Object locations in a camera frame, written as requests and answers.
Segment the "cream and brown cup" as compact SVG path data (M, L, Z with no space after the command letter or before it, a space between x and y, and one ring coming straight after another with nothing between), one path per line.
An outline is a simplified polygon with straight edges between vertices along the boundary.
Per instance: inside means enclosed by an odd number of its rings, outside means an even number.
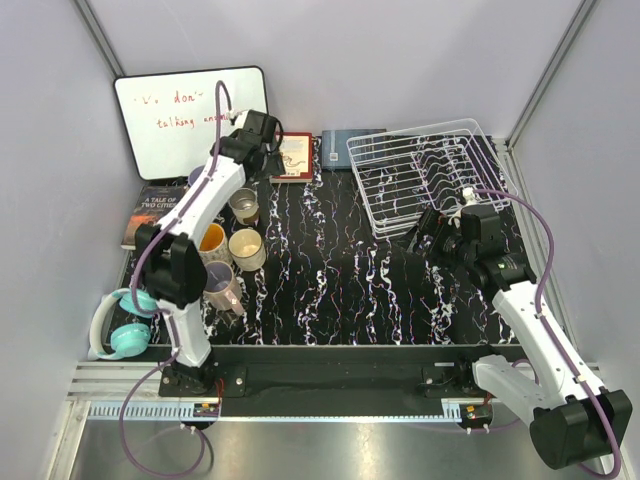
M255 226L259 222L259 202L257 193L250 188L240 188L229 198L228 204L238 220L245 226Z

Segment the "lavender cup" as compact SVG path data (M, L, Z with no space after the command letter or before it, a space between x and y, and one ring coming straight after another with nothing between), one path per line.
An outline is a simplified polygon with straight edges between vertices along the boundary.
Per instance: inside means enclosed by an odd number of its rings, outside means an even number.
M193 186L194 183L197 181L197 179L200 177L200 175L202 174L204 170L204 166L198 166L195 169L193 169L190 174L187 177L187 184L189 187Z

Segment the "cream ribbed cup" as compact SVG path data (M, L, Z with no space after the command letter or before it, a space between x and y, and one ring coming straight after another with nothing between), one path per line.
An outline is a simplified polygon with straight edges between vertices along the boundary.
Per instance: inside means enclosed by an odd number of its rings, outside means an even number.
M228 246L232 259L245 272L260 269L266 261L263 238L254 229L238 230L229 239Z

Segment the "white patterned mug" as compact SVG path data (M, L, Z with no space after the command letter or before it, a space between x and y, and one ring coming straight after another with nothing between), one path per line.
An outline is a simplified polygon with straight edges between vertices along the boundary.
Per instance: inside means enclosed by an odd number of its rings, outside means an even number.
M227 235L224 228L218 223L211 223L208 226L198 251L204 264L213 261L222 261L229 265L233 264Z

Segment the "pink cup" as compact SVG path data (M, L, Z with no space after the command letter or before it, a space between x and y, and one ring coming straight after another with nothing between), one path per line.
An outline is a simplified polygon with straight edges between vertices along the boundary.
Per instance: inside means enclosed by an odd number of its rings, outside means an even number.
M241 303L242 290L232 267L223 261L212 261L205 265L207 282L204 297L218 311L231 311L242 316L245 308Z

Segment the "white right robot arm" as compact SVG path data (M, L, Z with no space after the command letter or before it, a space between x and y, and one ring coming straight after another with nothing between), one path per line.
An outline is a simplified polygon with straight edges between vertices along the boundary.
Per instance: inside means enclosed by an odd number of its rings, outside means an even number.
M529 379L490 350L454 371L457 390L470 397L483 390L504 403L528 427L549 468L611 455L616 477L631 401L624 391L609 390L581 359L547 307L525 254L507 247L499 214L489 205L467 205L450 219L427 208L409 247L421 243L430 262L467 274L515 333L537 376Z

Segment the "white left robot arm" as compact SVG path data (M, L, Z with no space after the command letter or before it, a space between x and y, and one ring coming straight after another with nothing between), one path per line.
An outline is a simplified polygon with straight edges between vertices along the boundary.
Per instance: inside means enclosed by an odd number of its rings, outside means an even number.
M193 395L208 394L216 382L216 372L204 364L211 345L199 306L207 283L199 245L214 217L247 181L284 172L273 158L282 137L276 117L241 112L232 133L214 140L203 170L178 204L156 225L142 225L135 233L132 302L141 314L164 318L171 360L185 367L180 381Z

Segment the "red and cream book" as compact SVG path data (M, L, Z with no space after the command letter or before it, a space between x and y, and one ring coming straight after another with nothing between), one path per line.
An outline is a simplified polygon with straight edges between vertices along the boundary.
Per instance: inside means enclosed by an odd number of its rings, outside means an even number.
M313 148L310 133L285 133L279 147L283 175L271 177L271 184L310 183L313 179Z

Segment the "dark blue book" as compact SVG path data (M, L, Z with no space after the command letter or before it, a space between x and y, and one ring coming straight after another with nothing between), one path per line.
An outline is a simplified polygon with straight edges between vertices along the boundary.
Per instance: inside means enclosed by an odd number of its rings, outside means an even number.
M385 129L323 130L321 136L321 166L323 170L345 171L351 169L347 141L353 137L385 132Z

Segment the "white dry-erase board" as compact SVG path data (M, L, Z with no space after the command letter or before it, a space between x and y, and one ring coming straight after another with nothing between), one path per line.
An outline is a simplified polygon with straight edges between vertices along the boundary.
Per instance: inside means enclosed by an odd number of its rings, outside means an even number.
M235 127L230 110L268 111L258 66L123 77L114 89L141 179L186 176L205 163L215 140Z

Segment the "A Tale of Two Cities book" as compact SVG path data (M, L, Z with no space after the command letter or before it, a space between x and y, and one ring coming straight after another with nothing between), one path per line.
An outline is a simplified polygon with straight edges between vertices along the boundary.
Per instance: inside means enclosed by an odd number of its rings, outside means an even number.
M129 219L121 248L135 249L135 232L142 224L154 225L169 213L187 191L186 185L180 186L144 186L140 192L133 213Z

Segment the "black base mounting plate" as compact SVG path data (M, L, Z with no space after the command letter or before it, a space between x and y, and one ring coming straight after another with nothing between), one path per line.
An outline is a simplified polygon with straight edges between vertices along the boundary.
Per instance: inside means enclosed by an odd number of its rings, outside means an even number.
M381 421L456 418L444 400L479 399L471 363L513 346L216 346L203 372L164 370L163 397L223 399L231 419Z

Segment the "white cat-ear headphones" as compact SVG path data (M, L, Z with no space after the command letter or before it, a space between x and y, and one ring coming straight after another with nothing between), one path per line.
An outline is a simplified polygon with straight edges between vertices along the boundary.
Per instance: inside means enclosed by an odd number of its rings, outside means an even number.
M150 326L144 322L124 324L116 328L110 336L111 353L107 353L102 344L102 331L107 314L115 307L136 317L150 319L157 310L156 301L146 292L137 289L138 304L133 301L130 288L120 288L102 297L94 312L89 330L88 359L116 361L136 357L144 353L151 340Z

